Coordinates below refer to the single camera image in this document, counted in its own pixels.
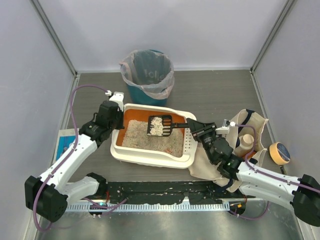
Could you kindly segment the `white orange litter box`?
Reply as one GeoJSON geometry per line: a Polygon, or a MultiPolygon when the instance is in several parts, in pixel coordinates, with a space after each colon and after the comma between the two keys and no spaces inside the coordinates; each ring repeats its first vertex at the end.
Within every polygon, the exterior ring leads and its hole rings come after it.
{"type": "Polygon", "coordinates": [[[169,153],[161,151],[122,146],[122,142],[130,120],[147,122],[149,116],[163,114],[172,115],[172,119],[176,123],[182,123],[187,118],[193,120],[197,119],[193,113],[187,111],[175,110],[168,107],[127,103],[124,105],[124,129],[114,130],[112,132],[110,146],[111,155],[119,161],[135,163],[139,165],[174,169],[189,168],[194,163],[198,146],[198,142],[192,138],[189,129],[181,131],[183,133],[183,148],[181,157],[175,157],[169,153]]]}

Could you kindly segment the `black litter scoop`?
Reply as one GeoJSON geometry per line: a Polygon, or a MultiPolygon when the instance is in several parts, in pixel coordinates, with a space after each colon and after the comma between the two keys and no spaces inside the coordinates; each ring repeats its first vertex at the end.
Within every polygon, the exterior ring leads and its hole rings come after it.
{"type": "Polygon", "coordinates": [[[173,129],[187,129],[189,125],[185,122],[173,122],[173,117],[169,114],[151,115],[147,122],[147,135],[151,137],[169,137],[173,129]]]}

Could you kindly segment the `litter clump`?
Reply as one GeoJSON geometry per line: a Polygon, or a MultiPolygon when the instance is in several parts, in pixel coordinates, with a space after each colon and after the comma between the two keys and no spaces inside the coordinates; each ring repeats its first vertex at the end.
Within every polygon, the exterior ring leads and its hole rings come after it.
{"type": "Polygon", "coordinates": [[[147,135],[160,137],[164,133],[163,119],[152,116],[148,121],[147,135]]]}

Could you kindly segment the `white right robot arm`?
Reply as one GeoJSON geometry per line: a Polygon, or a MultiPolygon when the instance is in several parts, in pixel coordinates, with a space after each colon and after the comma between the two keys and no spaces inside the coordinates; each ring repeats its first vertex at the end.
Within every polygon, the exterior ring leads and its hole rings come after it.
{"type": "Polygon", "coordinates": [[[307,174],[302,177],[276,173],[257,166],[233,154],[233,148],[224,137],[218,138],[215,123],[186,120],[192,137],[201,143],[208,161],[217,166],[227,179],[241,181],[239,191],[278,204],[294,212],[301,221],[320,225],[320,184],[307,174]]]}

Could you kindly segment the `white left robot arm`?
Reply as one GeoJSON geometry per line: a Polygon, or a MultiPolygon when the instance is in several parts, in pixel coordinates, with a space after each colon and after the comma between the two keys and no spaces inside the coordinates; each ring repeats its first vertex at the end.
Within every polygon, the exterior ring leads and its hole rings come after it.
{"type": "Polygon", "coordinates": [[[68,181],[85,159],[110,137],[113,130],[123,128],[123,101],[104,101],[92,120],[77,131],[76,139],[61,157],[39,177],[30,176],[25,181],[25,204],[32,210],[35,222],[37,216],[42,216],[54,223],[74,202],[107,193],[107,180],[93,172],[72,184],[68,184],[68,181]]]}

